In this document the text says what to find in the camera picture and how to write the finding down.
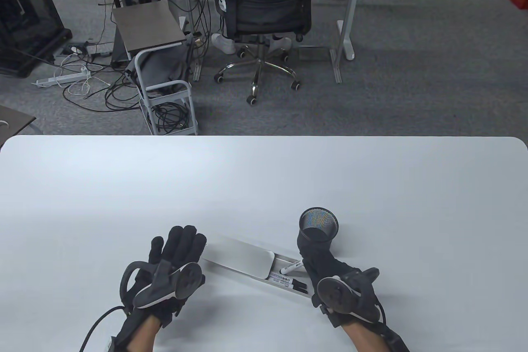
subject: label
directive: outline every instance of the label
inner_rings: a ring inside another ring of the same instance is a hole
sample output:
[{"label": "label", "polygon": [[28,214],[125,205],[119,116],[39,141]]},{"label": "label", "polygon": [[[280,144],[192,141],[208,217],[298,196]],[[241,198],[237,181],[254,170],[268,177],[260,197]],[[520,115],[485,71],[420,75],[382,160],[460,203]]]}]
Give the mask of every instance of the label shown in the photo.
[{"label": "label", "polygon": [[283,281],[287,283],[288,285],[293,284],[294,282],[293,278],[289,278],[288,276],[284,276],[282,274],[279,274],[278,272],[270,272],[269,277],[277,279],[279,281]]},{"label": "label", "polygon": [[277,279],[277,278],[272,278],[272,276],[270,275],[270,277],[268,278],[268,280],[270,282],[273,282],[273,283],[277,283],[277,284],[280,284],[282,287],[284,288],[294,288],[294,286],[288,282],[285,282],[281,279]]}]

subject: marker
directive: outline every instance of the marker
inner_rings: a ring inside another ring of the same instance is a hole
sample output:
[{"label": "marker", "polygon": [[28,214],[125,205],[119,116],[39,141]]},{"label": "marker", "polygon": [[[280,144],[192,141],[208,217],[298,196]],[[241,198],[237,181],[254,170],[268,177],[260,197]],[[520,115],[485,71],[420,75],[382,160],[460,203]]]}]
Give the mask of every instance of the marker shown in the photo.
[{"label": "marker", "polygon": [[274,282],[276,284],[279,284],[281,285],[283,288],[291,288],[295,291],[298,291],[300,293],[304,293],[304,294],[308,294],[308,291],[303,289],[303,288],[300,288],[298,286],[294,286],[292,283],[288,283],[286,281],[283,281],[283,280],[280,280],[280,279],[277,279],[277,278],[272,278],[271,276],[268,278],[268,280],[270,282]]},{"label": "marker", "polygon": [[308,288],[307,284],[305,284],[304,282],[300,282],[297,279],[293,279],[293,278],[289,278],[288,276],[281,275],[278,272],[273,272],[273,271],[270,272],[269,277],[284,281],[287,284],[291,284],[296,288],[303,288],[304,290],[307,290]]},{"label": "marker", "polygon": [[299,261],[296,261],[294,262],[292,265],[288,265],[288,267],[284,267],[282,268],[279,272],[282,274],[282,275],[286,275],[287,273],[290,273],[291,271],[293,271],[294,269],[297,269],[299,267],[302,267],[302,260],[299,260]]}]

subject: office chair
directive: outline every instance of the office chair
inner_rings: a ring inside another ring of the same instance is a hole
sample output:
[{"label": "office chair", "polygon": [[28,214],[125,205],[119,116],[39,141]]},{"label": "office chair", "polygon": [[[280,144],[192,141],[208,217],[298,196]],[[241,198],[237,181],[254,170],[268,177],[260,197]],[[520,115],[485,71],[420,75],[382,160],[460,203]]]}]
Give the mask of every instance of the office chair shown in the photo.
[{"label": "office chair", "polygon": [[[286,65],[279,65],[267,60],[274,54],[265,54],[266,39],[264,35],[272,33],[295,33],[296,40],[302,41],[303,35],[311,28],[311,0],[215,0],[218,13],[224,20],[226,36],[230,39],[256,43],[256,52],[245,45],[238,51],[240,58],[247,55],[252,60],[243,60],[238,63],[230,63],[223,67],[214,77],[217,83],[221,83],[224,72],[233,67],[256,64],[257,70],[251,86],[251,94],[246,101],[249,105],[257,102],[257,92],[260,76],[264,67],[271,67],[283,71],[293,77],[292,89],[300,88],[295,71]],[[287,60],[288,54],[281,50],[281,59]]]}]

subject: white shoe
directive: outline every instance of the white shoe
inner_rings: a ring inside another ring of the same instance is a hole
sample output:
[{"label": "white shoe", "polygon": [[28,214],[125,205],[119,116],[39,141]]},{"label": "white shoe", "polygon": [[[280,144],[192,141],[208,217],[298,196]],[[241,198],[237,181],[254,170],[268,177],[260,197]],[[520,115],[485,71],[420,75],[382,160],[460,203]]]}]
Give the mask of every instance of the white shoe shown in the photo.
[{"label": "white shoe", "polygon": [[211,34],[211,44],[224,52],[224,54],[234,54],[236,52],[234,41],[219,33]]},{"label": "white shoe", "polygon": [[280,40],[273,40],[273,38],[269,41],[269,53],[281,49],[285,51],[289,51],[292,48],[292,40],[288,37],[282,37]]}]

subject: floor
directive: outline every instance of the floor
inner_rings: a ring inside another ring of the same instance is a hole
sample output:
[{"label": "floor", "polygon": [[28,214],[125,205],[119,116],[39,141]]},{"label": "floor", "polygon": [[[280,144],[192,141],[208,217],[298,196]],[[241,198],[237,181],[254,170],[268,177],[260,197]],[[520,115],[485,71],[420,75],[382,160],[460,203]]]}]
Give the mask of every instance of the floor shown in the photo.
[{"label": "floor", "polygon": [[[97,41],[110,0],[54,0],[75,41]],[[313,0],[305,43],[336,40],[345,3]],[[113,40],[109,21],[102,42]],[[202,135],[493,135],[528,141],[528,13],[508,0],[359,0],[352,29],[356,60],[343,61],[336,85],[330,62],[294,61],[303,86],[269,73],[249,107],[252,70],[213,82],[234,56],[209,50],[193,84]],[[0,103],[33,114],[47,134],[144,135],[139,111],[93,113],[32,82],[53,75],[42,65],[25,80],[0,77]],[[115,75],[101,74],[107,82]],[[92,89],[103,87],[94,82]],[[74,100],[102,109],[102,97]]]}]

